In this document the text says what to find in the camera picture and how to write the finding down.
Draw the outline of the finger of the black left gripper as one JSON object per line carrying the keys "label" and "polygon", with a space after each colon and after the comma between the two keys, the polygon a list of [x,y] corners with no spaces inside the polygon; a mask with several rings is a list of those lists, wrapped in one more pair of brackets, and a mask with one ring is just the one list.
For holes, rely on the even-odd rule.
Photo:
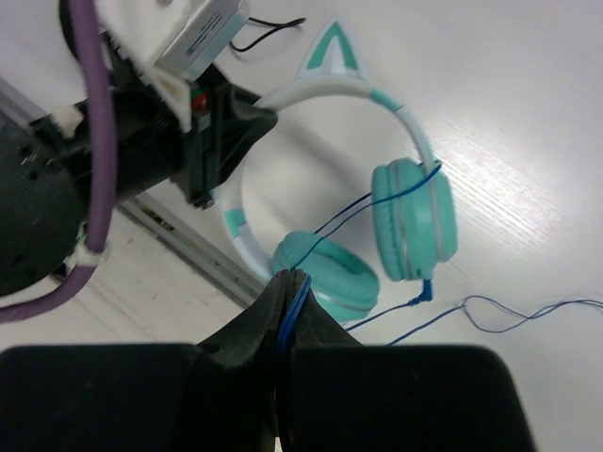
{"label": "finger of the black left gripper", "polygon": [[223,184],[251,147],[277,124],[275,111],[259,107],[260,95],[230,82],[211,91],[206,144],[206,187]]}

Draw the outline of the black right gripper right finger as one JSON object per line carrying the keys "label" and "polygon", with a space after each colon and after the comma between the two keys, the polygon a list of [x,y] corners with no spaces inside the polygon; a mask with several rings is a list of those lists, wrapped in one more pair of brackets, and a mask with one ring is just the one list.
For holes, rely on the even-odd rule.
{"label": "black right gripper right finger", "polygon": [[310,277],[282,273],[285,451],[534,451],[511,372],[470,345],[363,346],[302,341],[317,307]]}

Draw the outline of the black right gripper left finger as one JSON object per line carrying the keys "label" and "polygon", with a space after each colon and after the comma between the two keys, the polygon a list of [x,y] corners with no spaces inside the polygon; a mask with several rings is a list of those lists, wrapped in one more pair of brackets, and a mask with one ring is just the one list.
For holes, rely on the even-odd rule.
{"label": "black right gripper left finger", "polygon": [[19,346],[1,355],[5,451],[288,450],[280,332],[290,274],[198,344]]}

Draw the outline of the teal cat ear headphones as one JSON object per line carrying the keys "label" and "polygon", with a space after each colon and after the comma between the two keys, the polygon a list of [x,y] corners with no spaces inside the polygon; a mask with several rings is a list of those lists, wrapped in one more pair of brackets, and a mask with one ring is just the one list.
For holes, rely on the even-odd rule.
{"label": "teal cat ear headphones", "polygon": [[[333,219],[344,225],[371,211],[386,276],[393,282],[421,282],[422,289],[410,300],[411,305],[430,301],[434,270],[458,249],[451,186],[410,108],[368,81],[346,27],[332,18],[308,49],[296,78],[264,95],[256,105],[279,113],[303,101],[335,95],[367,99],[388,110],[408,132],[420,160],[400,158],[376,167],[369,193]],[[282,269],[300,269],[310,276],[317,302],[335,321],[366,318],[380,294],[379,278],[371,266],[331,240],[323,227],[314,232],[290,232],[273,254],[266,254],[243,207],[243,172],[244,168],[238,166],[215,189],[214,199],[229,237],[247,266],[263,281]]]}

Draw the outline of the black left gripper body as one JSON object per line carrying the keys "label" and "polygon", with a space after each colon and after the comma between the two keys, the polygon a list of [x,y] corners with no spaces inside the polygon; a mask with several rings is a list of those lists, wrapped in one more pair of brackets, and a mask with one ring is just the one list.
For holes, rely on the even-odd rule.
{"label": "black left gripper body", "polygon": [[[117,202],[169,180],[189,204],[209,207],[210,192],[220,181],[223,115],[230,99],[230,81],[216,65],[210,65],[193,84],[193,125],[185,133],[151,89],[141,84],[114,89]],[[89,206],[92,153],[88,123],[81,121],[73,137],[64,137],[49,115],[34,120],[32,126],[35,138],[48,148],[45,163],[49,170],[66,173],[77,201]]]}

